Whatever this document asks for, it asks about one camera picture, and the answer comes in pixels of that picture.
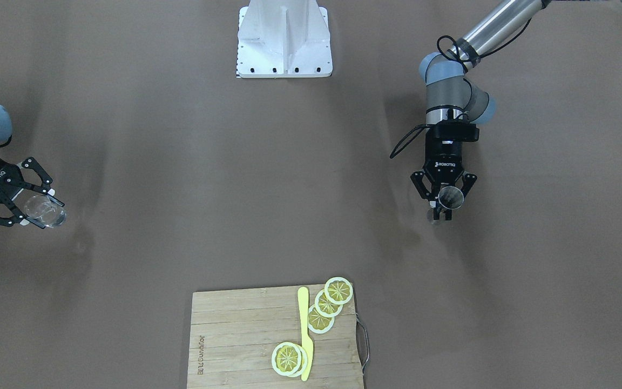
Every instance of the gray tabletop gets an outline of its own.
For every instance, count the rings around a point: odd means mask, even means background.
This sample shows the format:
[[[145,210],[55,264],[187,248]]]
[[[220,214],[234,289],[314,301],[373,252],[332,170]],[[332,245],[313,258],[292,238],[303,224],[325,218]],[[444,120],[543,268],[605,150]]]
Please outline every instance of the gray tabletop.
[[[558,2],[471,79],[434,227],[417,65],[498,2],[328,8],[335,72],[234,77],[245,1],[0,1],[0,101],[69,220],[0,227],[0,387],[185,387],[191,294],[346,276],[366,386],[622,387],[622,4]]]

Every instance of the lemon slice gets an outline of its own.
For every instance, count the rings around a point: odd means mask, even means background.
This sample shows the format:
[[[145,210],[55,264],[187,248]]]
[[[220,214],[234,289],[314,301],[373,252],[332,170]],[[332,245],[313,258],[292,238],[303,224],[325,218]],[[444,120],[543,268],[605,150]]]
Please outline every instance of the lemon slice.
[[[325,318],[334,318],[342,312],[342,305],[331,303],[325,291],[319,291],[316,294],[316,302],[313,306]]]
[[[294,343],[282,342],[273,350],[270,363],[277,374],[289,377],[301,368],[301,352]]]
[[[306,355],[306,350],[304,350],[303,347],[300,345],[294,345],[294,347],[296,347],[296,349],[299,350],[299,353],[301,353],[301,367],[299,367],[299,370],[297,370],[296,373],[290,375],[290,377],[299,377],[304,370],[306,370],[306,365],[309,363],[309,357]]]
[[[321,316],[315,307],[309,308],[309,330],[315,334],[325,334],[333,328],[335,324],[335,318],[326,318]]]
[[[328,296],[328,300],[333,304],[346,304],[349,300],[352,300],[352,284],[342,277],[333,277],[326,282],[326,287],[323,289]]]

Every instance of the cutting board handle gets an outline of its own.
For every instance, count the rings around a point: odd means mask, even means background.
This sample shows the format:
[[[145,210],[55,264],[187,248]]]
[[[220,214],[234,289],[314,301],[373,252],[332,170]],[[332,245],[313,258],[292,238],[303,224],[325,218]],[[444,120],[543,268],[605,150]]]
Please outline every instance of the cutting board handle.
[[[361,372],[366,373],[366,365],[368,365],[368,361],[371,359],[371,346],[368,341],[368,331],[366,330],[366,325],[363,324],[359,314],[356,314],[356,348],[359,351],[359,359],[361,362]],[[365,351],[366,357],[361,358],[361,351]]]

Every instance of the metal handle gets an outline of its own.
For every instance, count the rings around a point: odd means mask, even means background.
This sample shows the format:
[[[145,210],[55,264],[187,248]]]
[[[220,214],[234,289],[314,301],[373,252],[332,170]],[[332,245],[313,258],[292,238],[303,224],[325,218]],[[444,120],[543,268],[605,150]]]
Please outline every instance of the metal handle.
[[[361,318],[359,317],[359,315],[356,315],[356,326],[361,327],[361,331],[363,332],[363,340],[364,340],[364,344],[366,345],[366,358],[365,360],[363,360],[363,362],[361,361],[361,353],[359,356],[360,362],[361,362],[361,373],[364,374],[366,372],[366,365],[368,365],[368,361],[371,359],[371,345],[368,341],[368,331],[366,330],[366,325],[363,324],[363,322],[361,322]]]

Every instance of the white mounting plate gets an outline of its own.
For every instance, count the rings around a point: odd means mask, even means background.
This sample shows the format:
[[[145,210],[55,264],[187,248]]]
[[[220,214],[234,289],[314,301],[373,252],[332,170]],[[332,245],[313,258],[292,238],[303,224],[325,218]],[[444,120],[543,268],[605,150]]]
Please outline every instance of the white mounting plate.
[[[237,77],[328,77],[333,74],[328,10],[318,7],[315,0],[304,0],[302,3],[304,7],[308,7],[308,18],[304,21],[287,14],[299,11],[298,6],[297,8],[283,6],[277,9],[275,7],[256,9],[257,12],[278,14],[267,15],[269,16],[267,19],[261,15],[249,13],[251,7],[243,7],[239,10]],[[242,23],[247,13],[249,17],[257,19],[248,22],[245,30],[242,31]],[[323,23],[314,18],[322,18]],[[271,19],[282,20],[282,22],[277,25],[264,25],[264,20]],[[303,33],[306,33],[305,37],[299,39]]]

